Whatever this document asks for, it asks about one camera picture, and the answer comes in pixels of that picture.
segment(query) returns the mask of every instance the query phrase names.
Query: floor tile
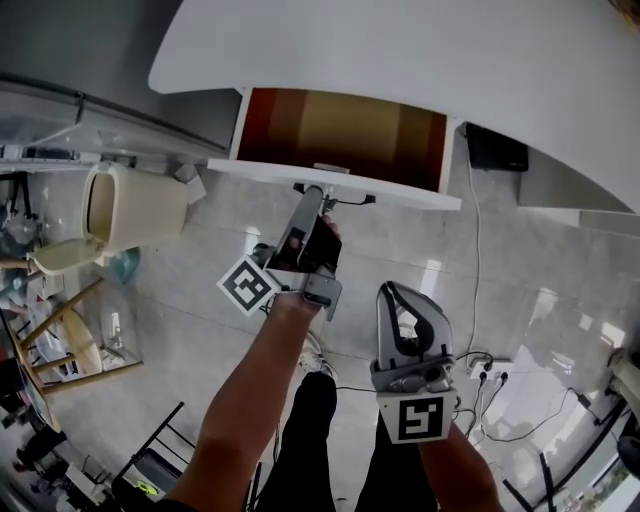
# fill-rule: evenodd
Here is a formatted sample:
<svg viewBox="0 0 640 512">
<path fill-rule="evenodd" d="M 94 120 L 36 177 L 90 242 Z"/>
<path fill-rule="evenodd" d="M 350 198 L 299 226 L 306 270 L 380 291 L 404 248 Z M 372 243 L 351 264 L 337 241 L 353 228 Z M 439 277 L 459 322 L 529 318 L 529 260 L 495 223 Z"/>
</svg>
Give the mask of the floor tile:
<svg viewBox="0 0 640 512">
<path fill-rule="evenodd" d="M 419 286 L 424 269 L 377 258 L 342 254 L 337 277 L 342 294 L 321 335 L 332 352 L 372 359 L 377 353 L 376 297 L 384 281 Z"/>
<path fill-rule="evenodd" d="M 610 377 L 607 362 L 613 349 L 626 343 L 631 318 L 548 292 L 539 292 L 529 311 L 521 341 L 536 364 L 581 392 L 603 389 Z"/>
<path fill-rule="evenodd" d="M 217 287 L 262 236 L 188 222 L 179 239 L 142 250 L 133 282 L 147 297 L 201 318 L 256 333 L 264 315 L 246 317 Z"/>
<path fill-rule="evenodd" d="M 207 197 L 195 203 L 189 220 L 279 239 L 302 198 L 290 185 L 262 183 L 210 169 L 200 173 Z"/>
<path fill-rule="evenodd" d="M 580 297 L 608 306 L 640 309 L 639 261 L 639 239 L 593 232 Z"/>
<path fill-rule="evenodd" d="M 73 444 L 112 471 L 180 401 L 186 406 L 172 425 L 196 439 L 211 399 L 253 339 L 139 295 L 132 302 L 144 367 L 53 397 L 53 412 Z"/>
<path fill-rule="evenodd" d="M 443 267 L 444 212 L 384 203 L 338 204 L 331 217 L 352 254 L 435 270 Z"/>
</svg>

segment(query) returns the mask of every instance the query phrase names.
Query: tile floor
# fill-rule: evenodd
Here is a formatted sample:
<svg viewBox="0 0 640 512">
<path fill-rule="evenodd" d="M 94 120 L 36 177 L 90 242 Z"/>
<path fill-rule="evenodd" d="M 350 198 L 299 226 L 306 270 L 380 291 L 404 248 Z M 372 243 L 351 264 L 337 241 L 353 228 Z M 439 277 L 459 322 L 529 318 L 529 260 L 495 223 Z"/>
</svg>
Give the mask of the tile floor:
<svg viewBox="0 0 640 512">
<path fill-rule="evenodd" d="M 375 354 L 375 297 L 385 280 L 420 289 L 448 315 L 457 353 L 473 330 L 477 277 L 476 214 L 464 141 L 456 140 L 451 194 L 459 212 L 419 211 L 383 204 L 338 206 L 344 248 L 343 284 L 331 323 L 315 328 L 330 351 L 341 383 L 370 387 Z M 77 236 L 83 173 L 37 175 L 32 197 L 50 240 Z M 147 247 L 129 293 L 145 367 L 86 389 L 56 395 L 54 411 L 70 439 L 114 472 L 179 402 L 175 425 L 195 439 L 211 397 L 258 331 L 217 289 L 224 272 L 258 241 L 274 242 L 299 200 L 287 186 L 204 171 L 208 196 L 194 205 L 179 240 Z M 518 210 L 518 176 L 474 171 L 482 215 L 478 349 L 515 361 L 514 372 L 487 412 L 487 431 L 502 439 L 526 433 L 559 410 L 527 439 L 485 439 L 478 449 L 498 480 L 503 476 L 530 500 L 541 496 L 537 453 L 547 453 L 556 478 L 596 435 L 589 414 L 569 394 L 587 393 L 603 414 L 605 365 L 614 347 L 635 339 L 640 311 L 640 240 L 581 231 Z M 477 384 L 462 361 L 456 386 L 470 407 Z M 301 376 L 296 375 L 290 399 Z M 329 438 L 334 498 L 355 507 L 373 449 L 377 407 L 373 394 L 340 391 Z M 468 414 L 457 420 L 462 428 Z M 472 440 L 482 439 L 479 430 Z M 271 461 L 268 448 L 263 456 Z M 518 510 L 500 487 L 506 510 Z"/>
</svg>

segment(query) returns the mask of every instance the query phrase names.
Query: power strip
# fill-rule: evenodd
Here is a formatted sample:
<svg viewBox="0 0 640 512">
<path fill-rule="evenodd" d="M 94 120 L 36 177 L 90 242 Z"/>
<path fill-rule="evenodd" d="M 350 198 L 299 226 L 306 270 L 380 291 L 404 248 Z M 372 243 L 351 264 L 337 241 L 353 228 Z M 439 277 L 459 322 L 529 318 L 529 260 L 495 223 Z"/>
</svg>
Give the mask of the power strip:
<svg viewBox="0 0 640 512">
<path fill-rule="evenodd" d="M 480 357 L 478 359 L 474 359 L 473 368 L 471 370 L 471 375 L 469 378 L 471 380 L 480 380 L 480 374 L 484 371 L 484 366 L 489 363 L 491 359 L 488 357 Z M 494 359 L 491 370 L 487 372 L 487 380 L 497 380 L 503 373 L 511 374 L 513 370 L 513 361 L 509 359 Z"/>
</svg>

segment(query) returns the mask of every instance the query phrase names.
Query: drawer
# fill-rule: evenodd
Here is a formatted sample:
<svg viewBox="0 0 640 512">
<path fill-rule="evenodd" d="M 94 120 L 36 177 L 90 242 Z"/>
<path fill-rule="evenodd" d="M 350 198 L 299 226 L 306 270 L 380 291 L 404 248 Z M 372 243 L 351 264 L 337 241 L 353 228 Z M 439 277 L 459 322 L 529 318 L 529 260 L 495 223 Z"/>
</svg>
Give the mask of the drawer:
<svg viewBox="0 0 640 512">
<path fill-rule="evenodd" d="M 362 96 L 246 91 L 229 160 L 209 168 L 280 183 L 332 185 L 340 199 L 457 210 L 446 195 L 455 119 Z"/>
</svg>

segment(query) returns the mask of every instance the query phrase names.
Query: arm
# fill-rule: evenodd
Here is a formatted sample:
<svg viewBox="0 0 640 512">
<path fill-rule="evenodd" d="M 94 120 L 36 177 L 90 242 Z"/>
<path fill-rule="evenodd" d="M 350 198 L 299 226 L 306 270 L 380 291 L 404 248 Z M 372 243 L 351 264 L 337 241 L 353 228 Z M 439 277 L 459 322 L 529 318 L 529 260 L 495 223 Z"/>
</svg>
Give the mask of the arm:
<svg viewBox="0 0 640 512">
<path fill-rule="evenodd" d="M 199 512 L 238 511 L 276 429 L 317 308 L 280 296 L 205 415 L 193 458 L 167 498 Z"/>
<path fill-rule="evenodd" d="M 422 465 L 443 510 L 502 510 L 489 466 L 455 424 L 448 439 L 419 446 Z"/>
</svg>

